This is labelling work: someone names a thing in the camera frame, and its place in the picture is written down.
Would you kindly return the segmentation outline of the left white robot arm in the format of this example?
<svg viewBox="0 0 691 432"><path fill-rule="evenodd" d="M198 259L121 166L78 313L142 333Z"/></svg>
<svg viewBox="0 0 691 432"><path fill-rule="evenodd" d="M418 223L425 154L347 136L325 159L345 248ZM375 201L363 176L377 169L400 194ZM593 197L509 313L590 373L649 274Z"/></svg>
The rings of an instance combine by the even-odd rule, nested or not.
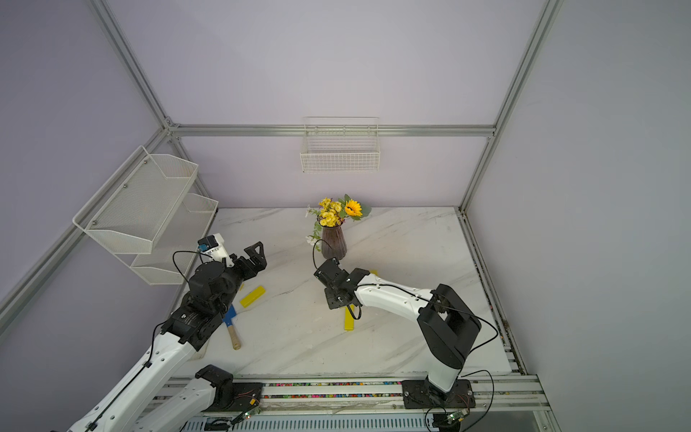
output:
<svg viewBox="0 0 691 432"><path fill-rule="evenodd" d="M223 247L195 253L202 262L187 277L189 290L180 306L154 327L150 346L138 363L71 430L176 431L205 410L250 410L258 405L258 390L237 387L232 373L205 365L182 395L145 412L172 375L224 326L242 284L267 266L261 242L247 247L240 257Z"/></svg>

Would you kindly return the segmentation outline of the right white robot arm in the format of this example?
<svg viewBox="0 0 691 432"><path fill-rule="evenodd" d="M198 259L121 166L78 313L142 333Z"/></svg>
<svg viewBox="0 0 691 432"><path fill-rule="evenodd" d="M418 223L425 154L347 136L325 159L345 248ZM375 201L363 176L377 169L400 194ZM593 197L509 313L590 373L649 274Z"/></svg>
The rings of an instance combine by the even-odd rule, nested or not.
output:
<svg viewBox="0 0 691 432"><path fill-rule="evenodd" d="M480 317L453 288L395 284L362 268L348 272L335 258L323 262L314 276L324 286L331 310L377 308L416 322L433 356L426 374L428 385L442 394L453 390L482 330Z"/></svg>

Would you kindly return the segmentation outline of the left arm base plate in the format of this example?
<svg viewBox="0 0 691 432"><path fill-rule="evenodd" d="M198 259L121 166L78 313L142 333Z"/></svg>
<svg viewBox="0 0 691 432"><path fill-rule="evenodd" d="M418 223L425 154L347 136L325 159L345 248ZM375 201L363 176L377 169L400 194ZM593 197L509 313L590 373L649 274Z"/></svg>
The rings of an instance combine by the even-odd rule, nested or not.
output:
<svg viewBox="0 0 691 432"><path fill-rule="evenodd" d="M225 383L216 388L209 412L247 412L257 408L262 399L262 383Z"/></svg>

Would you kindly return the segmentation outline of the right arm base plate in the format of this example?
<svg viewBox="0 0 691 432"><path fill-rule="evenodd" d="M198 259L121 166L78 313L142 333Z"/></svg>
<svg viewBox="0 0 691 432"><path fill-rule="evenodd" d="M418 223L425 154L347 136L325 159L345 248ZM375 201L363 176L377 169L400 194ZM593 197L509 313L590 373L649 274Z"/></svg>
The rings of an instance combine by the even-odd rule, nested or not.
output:
<svg viewBox="0 0 691 432"><path fill-rule="evenodd" d="M428 380L401 382L402 399L407 410L417 409L473 409L474 392L468 380L456 380L449 392L442 392Z"/></svg>

